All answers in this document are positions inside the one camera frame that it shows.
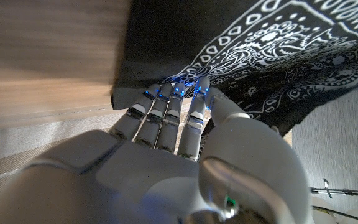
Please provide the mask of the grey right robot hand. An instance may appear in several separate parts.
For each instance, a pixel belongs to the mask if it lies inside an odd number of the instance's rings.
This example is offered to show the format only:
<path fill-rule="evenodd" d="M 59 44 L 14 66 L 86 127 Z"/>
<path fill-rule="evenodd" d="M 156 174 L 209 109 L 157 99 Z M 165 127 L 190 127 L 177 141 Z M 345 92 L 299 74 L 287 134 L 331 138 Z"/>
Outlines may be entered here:
<path fill-rule="evenodd" d="M 182 83 L 154 84 L 109 131 L 29 161 L 0 191 L 0 223 L 308 223 L 296 152 L 198 80 L 179 129 Z"/>

